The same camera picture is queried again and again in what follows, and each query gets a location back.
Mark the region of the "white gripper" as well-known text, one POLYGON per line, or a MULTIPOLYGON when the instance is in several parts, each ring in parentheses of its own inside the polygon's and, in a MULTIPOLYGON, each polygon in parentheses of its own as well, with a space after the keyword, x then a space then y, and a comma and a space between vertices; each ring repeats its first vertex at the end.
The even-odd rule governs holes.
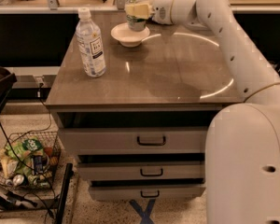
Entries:
POLYGON ((151 19, 158 24, 171 25, 171 10, 174 0, 148 0, 149 3, 126 4, 125 12, 139 19, 151 19))

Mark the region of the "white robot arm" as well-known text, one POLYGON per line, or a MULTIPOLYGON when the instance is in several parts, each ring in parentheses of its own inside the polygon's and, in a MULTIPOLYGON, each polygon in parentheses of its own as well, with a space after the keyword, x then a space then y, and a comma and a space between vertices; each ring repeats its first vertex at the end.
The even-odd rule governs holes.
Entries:
POLYGON ((205 144, 208 224, 280 224, 280 76, 233 16, 229 0, 143 0, 130 16, 198 25, 217 37, 241 103, 213 118, 205 144))

